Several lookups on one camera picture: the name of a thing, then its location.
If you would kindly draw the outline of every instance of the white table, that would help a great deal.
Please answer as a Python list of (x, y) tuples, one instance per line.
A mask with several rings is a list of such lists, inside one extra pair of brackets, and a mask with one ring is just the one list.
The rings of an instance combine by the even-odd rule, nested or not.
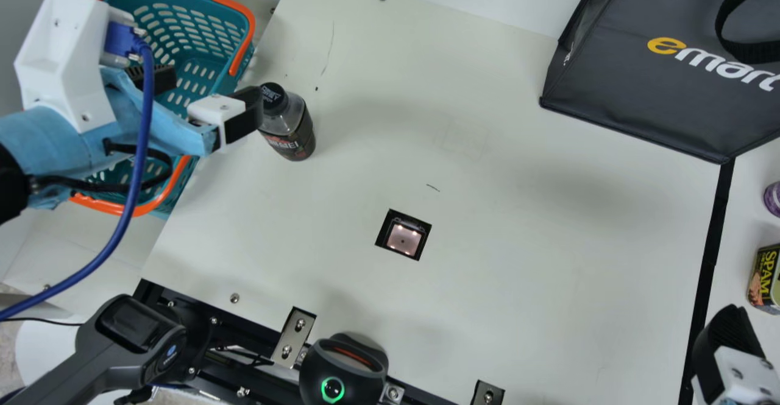
[[(478, 379), (676, 402), (718, 166), (539, 108), (554, 48), (420, 0), (282, 0), (247, 82), (303, 95), (314, 156), (209, 158), (142, 277), (276, 329), (312, 311), (456, 403)], [(390, 208), (433, 225), (419, 262), (374, 246)]]
[(747, 283), (756, 251), (780, 243), (780, 219), (764, 207), (764, 189), (780, 181), (780, 141), (736, 159), (707, 320), (727, 305), (744, 306), (769, 361), (780, 364), (780, 317), (750, 306)]

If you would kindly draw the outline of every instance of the black shopping bag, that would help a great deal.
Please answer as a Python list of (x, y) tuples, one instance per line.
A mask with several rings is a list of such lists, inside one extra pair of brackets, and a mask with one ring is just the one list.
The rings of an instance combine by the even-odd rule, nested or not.
[(780, 136), (780, 0), (582, 0), (541, 105), (726, 163)]

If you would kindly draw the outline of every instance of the green light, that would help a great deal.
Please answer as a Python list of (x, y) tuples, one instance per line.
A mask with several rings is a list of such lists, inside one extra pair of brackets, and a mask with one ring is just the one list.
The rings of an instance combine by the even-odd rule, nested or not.
[[(339, 383), (339, 396), (337, 397), (330, 397), (326, 393), (326, 389), (328, 388), (328, 383), (330, 383), (331, 381), (335, 381)], [(322, 399), (327, 403), (332, 404), (332, 403), (339, 402), (339, 400), (341, 400), (342, 397), (344, 397), (344, 383), (339, 378), (335, 378), (333, 376), (326, 378), (326, 380), (322, 381), (322, 386), (320, 390), (322, 392)]]

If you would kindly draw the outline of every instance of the black cable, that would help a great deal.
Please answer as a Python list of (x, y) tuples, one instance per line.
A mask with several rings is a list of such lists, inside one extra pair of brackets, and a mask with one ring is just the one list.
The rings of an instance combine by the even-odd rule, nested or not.
[(70, 326), (70, 327), (79, 327), (79, 326), (83, 325), (83, 323), (54, 322), (54, 321), (47, 320), (47, 319), (33, 319), (31, 317), (17, 317), (15, 319), (0, 320), (0, 323), (6, 323), (6, 322), (41, 322), (41, 323), (48, 323), (50, 325)]
[[(112, 152), (122, 152), (122, 153), (136, 152), (136, 145), (134, 144), (117, 144), (111, 142), (109, 139), (104, 139), (103, 144), (105, 146), (105, 151), (107, 155)], [(164, 153), (161, 150), (150, 148), (147, 149), (147, 157), (151, 157), (156, 160), (162, 161), (162, 163), (166, 164), (166, 167), (165, 167), (165, 171), (161, 172), (160, 175), (157, 175), (151, 180), (143, 181), (141, 183), (142, 191), (145, 191), (145, 189), (154, 188), (154, 186), (158, 186), (164, 183), (165, 181), (168, 180), (168, 178), (171, 177), (173, 172), (173, 161), (167, 153)], [(47, 175), (46, 177), (35, 177), (34, 180), (40, 189), (47, 188), (48, 186), (54, 184), (58, 184), (60, 186), (66, 186), (66, 188), (78, 189), (78, 191), (91, 192), (91, 193), (113, 192), (117, 194), (126, 194), (130, 190), (129, 184), (97, 184), (97, 183), (90, 183), (88, 181), (83, 181), (83, 180), (76, 180), (75, 178), (62, 177), (61, 175)]]

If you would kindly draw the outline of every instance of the round black device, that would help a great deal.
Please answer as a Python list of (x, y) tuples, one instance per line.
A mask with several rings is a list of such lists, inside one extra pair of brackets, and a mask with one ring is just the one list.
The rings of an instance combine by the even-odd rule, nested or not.
[(300, 367), (300, 395), (304, 405), (376, 403), (387, 372), (385, 352), (337, 333), (307, 352)]

